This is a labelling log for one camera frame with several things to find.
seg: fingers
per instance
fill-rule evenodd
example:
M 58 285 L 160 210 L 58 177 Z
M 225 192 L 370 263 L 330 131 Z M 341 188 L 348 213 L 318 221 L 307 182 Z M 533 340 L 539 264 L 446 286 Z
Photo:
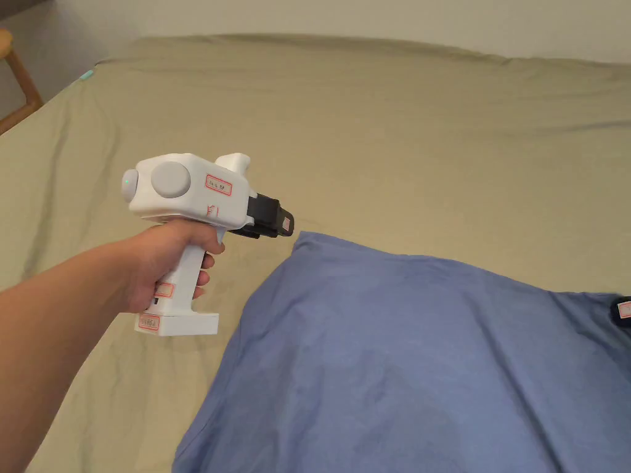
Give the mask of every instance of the fingers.
M 204 256 L 204 260 L 201 262 L 202 269 L 210 269 L 215 265 L 215 258 L 208 253 Z
M 193 299 L 197 299 L 199 296 L 203 295 L 206 291 L 202 288 L 195 288 L 195 292 L 193 292 Z
M 218 255 L 225 250 L 224 245 L 217 242 L 217 231 L 211 225 L 179 219 L 173 220 L 167 225 L 175 228 L 187 245 L 202 247 L 213 255 Z
M 197 285 L 204 286 L 205 284 L 208 284 L 208 281 L 210 281 L 210 276 L 208 275 L 208 273 L 204 271 L 200 271 Z

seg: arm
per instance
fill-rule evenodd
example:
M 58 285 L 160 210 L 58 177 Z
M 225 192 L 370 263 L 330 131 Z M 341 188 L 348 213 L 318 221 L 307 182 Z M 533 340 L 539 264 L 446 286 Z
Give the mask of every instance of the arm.
M 77 371 L 119 312 L 142 312 L 188 244 L 215 230 L 174 221 L 76 256 L 0 293 L 0 471 L 23 471 Z M 206 255 L 202 268 L 210 268 Z M 209 280 L 200 272 L 198 286 Z M 196 288 L 194 297 L 203 293 Z

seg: beige bed sheet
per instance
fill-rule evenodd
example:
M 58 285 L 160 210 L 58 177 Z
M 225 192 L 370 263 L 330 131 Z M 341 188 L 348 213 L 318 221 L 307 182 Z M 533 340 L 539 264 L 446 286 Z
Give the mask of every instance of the beige bed sheet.
M 234 151 L 298 231 L 630 292 L 631 66 L 289 36 L 141 40 L 2 136 L 0 287 L 146 228 L 119 194 L 137 161 Z M 29 471 L 169 471 L 294 239 L 226 237 L 198 303 L 221 313 L 217 336 L 146 336 L 121 315 Z

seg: hand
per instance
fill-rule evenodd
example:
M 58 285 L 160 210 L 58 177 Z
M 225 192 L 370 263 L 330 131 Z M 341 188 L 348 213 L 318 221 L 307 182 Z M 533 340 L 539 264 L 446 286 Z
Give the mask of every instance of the hand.
M 129 279 L 122 312 L 138 313 L 151 304 L 156 283 L 175 269 L 187 245 L 197 245 L 208 253 L 218 255 L 225 249 L 217 243 L 215 229 L 203 223 L 173 220 L 165 225 L 154 226 L 128 240 L 116 243 L 129 261 Z M 204 256 L 202 269 L 215 264 L 210 254 Z M 201 296 L 210 277 L 199 272 L 193 299 Z

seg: forearm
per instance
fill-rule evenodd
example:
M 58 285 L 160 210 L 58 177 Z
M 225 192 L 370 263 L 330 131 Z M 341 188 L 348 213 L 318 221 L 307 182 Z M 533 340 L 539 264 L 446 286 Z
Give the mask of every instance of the forearm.
M 116 243 L 0 293 L 0 470 L 20 472 L 126 296 Z

